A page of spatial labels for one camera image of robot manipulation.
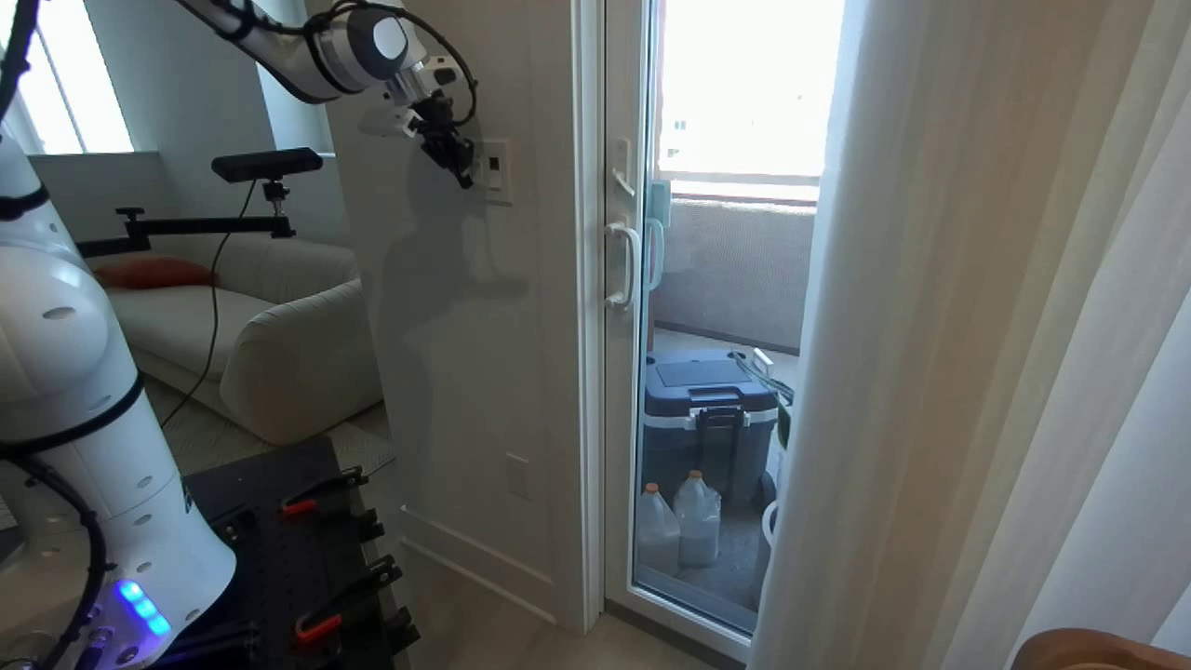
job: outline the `wall outlet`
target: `wall outlet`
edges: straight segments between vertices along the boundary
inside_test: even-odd
[[[529,456],[529,455],[507,455],[507,489],[510,489],[518,497],[529,497],[529,496],[534,496],[534,456]]]
[[[478,192],[485,199],[515,204],[515,171],[510,171],[510,140],[507,137],[481,137],[478,140]]]

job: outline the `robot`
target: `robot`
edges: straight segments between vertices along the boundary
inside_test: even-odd
[[[283,27],[250,0],[178,5],[308,104],[384,84],[421,147],[468,186],[478,79],[418,15],[342,0]],[[0,116],[33,18],[39,0],[19,0]],[[222,594],[235,549],[188,497],[103,288],[4,137],[0,288],[0,497],[19,527],[9,556],[0,542],[0,666],[154,666]]]

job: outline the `door handle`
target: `door handle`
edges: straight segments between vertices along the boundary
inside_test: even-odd
[[[626,269],[626,280],[621,280],[621,290],[607,290],[603,294],[603,305],[607,309],[617,309],[632,321],[637,311],[637,294],[641,294],[641,232],[629,228],[626,221],[613,221],[603,228],[603,237],[610,240],[621,240],[621,269]]]

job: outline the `white curtain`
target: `white curtain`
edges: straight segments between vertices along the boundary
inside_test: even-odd
[[[1191,5],[853,0],[761,670],[1191,650]]]

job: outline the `wooden floor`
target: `wooden floor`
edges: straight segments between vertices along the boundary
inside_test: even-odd
[[[172,390],[148,387],[157,409],[177,403]],[[184,474],[215,469],[239,456],[267,455],[273,446],[239,430],[222,415],[190,407],[178,424],[167,429]],[[345,464],[384,475],[384,412],[370,412],[330,430],[330,441]],[[421,557],[405,546],[400,556],[405,580],[394,600],[415,609],[421,639],[394,663],[394,670],[710,670],[724,666],[684,645],[649,631],[617,613],[603,613],[593,631],[569,631],[539,620],[518,603]]]

